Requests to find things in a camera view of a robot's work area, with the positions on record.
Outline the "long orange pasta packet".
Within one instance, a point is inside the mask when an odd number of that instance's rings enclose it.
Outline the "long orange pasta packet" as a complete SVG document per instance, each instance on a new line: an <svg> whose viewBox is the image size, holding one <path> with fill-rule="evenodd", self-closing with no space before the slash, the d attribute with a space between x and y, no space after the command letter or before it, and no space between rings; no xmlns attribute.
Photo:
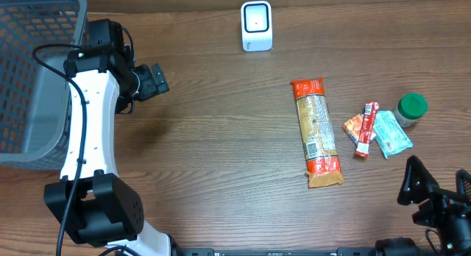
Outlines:
<svg viewBox="0 0 471 256"><path fill-rule="evenodd" d="M323 78L291 82L297 108L309 188L344 181L327 106Z"/></svg>

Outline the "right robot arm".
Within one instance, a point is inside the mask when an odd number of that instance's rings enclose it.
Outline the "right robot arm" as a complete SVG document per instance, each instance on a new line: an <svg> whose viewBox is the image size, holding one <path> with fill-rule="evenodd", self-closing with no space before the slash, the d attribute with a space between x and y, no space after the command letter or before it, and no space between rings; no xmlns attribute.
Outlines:
<svg viewBox="0 0 471 256"><path fill-rule="evenodd" d="M415 155L407 159L397 203L416 204L413 222L426 227L425 237L435 255L470 254L470 173L456 172L456 190L439 186Z"/></svg>

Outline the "green lid spice jar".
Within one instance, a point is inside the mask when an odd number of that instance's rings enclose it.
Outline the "green lid spice jar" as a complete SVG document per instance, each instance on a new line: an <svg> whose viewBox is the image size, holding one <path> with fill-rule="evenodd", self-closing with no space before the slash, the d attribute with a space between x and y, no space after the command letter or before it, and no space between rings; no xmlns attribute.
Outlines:
<svg viewBox="0 0 471 256"><path fill-rule="evenodd" d="M410 127L423 117L427 110L428 102L424 96L407 93L396 104L393 115L401 127Z"/></svg>

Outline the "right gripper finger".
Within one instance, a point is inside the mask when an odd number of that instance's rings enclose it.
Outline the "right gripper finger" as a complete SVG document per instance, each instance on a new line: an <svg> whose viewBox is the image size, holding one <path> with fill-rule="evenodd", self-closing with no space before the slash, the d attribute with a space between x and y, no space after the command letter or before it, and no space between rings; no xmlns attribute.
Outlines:
<svg viewBox="0 0 471 256"><path fill-rule="evenodd" d="M430 198L431 191L439 183L433 178L422 161L412 155L407 159L404 180L397 197L399 205L420 204Z"/></svg>
<svg viewBox="0 0 471 256"><path fill-rule="evenodd" d="M456 172L456 191L471 200L471 174L464 169Z"/></svg>

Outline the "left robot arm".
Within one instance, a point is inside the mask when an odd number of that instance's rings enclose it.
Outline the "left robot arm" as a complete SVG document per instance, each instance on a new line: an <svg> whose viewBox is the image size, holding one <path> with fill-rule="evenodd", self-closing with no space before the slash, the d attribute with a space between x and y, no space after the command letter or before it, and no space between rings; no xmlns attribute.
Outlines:
<svg viewBox="0 0 471 256"><path fill-rule="evenodd" d="M115 115L169 87L158 65L136 66L132 44L98 40L70 47L59 71L70 87L71 119L60 181L44 188L46 206L60 222L56 253L68 235L76 244L117 255L180 255L174 239L144 218L139 194L120 179L114 156Z"/></svg>

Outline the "red snack stick packet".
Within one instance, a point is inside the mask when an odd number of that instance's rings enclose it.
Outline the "red snack stick packet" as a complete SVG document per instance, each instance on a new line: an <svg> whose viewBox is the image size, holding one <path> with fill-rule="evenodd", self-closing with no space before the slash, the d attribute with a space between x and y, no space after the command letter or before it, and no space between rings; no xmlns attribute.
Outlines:
<svg viewBox="0 0 471 256"><path fill-rule="evenodd" d="M374 129L375 118L379 111L379 104L374 101L368 101L365 104L364 117L360 129L357 148L355 154L359 157L369 156L369 145L371 136Z"/></svg>

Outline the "teal wet wipes pack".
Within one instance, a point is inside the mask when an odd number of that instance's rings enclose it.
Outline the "teal wet wipes pack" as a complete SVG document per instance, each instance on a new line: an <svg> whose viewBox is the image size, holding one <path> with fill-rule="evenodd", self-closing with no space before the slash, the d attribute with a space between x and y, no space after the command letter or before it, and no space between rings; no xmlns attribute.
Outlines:
<svg viewBox="0 0 471 256"><path fill-rule="evenodd" d="M399 154L413 147L413 143L397 123L392 111L381 110L377 113L374 131L376 133L375 140L386 159L390 155Z"/></svg>

